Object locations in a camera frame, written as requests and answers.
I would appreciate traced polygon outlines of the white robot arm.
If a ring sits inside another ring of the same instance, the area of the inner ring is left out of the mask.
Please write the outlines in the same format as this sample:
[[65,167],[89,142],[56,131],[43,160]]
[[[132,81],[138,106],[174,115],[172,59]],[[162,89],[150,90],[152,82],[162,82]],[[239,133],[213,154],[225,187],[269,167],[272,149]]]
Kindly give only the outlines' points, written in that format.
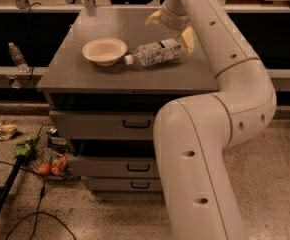
[[223,151],[271,122],[276,93],[257,53],[217,0],[165,0],[171,30],[189,23],[218,84],[165,104],[153,127],[173,240],[248,240]]

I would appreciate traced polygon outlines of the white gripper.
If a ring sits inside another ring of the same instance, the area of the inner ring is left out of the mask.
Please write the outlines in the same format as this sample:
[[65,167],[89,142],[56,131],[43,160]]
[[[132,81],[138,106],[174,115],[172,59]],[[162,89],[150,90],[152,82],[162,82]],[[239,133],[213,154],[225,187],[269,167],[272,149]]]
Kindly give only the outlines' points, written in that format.
[[155,11],[146,20],[145,24],[160,25],[163,23],[172,31],[182,31],[178,40],[184,48],[185,55],[189,57],[194,51],[193,30],[188,26],[188,16],[173,12],[166,4],[163,4],[160,11]]

